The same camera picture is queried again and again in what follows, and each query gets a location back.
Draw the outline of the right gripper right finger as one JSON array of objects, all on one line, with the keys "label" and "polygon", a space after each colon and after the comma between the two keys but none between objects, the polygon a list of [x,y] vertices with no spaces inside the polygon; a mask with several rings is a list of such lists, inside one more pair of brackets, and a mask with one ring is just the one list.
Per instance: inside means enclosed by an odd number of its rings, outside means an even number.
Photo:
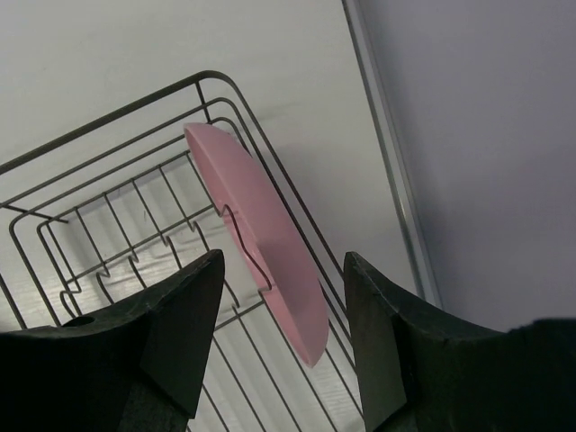
[{"label": "right gripper right finger", "polygon": [[355,252],[345,257],[344,286],[367,430],[574,430],[573,319],[484,328],[399,287]]}]

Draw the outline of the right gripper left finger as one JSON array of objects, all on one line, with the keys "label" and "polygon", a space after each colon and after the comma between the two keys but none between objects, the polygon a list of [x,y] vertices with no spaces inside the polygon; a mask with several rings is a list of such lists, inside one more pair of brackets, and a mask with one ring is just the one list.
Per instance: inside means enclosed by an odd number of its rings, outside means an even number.
[{"label": "right gripper left finger", "polygon": [[214,249],[60,327],[1,336],[4,431],[183,431],[196,415],[221,303]]}]

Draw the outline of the wire dish rack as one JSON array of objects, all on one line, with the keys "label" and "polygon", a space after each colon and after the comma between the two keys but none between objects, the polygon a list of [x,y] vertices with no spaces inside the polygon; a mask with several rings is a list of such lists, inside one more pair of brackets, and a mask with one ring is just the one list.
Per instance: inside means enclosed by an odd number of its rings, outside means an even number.
[{"label": "wire dish rack", "polygon": [[[328,343],[291,347],[208,194],[184,135],[204,122],[264,169],[313,260]],[[237,84],[202,71],[1,160],[1,327],[60,325],[138,293],[212,248],[226,259],[191,431],[361,431],[343,269]]]}]

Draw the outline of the pink plate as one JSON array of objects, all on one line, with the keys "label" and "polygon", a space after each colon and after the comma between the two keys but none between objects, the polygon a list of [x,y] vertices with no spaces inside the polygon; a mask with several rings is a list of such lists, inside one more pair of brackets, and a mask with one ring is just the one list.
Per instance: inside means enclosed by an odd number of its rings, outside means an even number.
[{"label": "pink plate", "polygon": [[227,132],[187,123],[184,135],[208,195],[243,255],[267,306],[309,367],[329,337],[316,266],[261,165]]}]

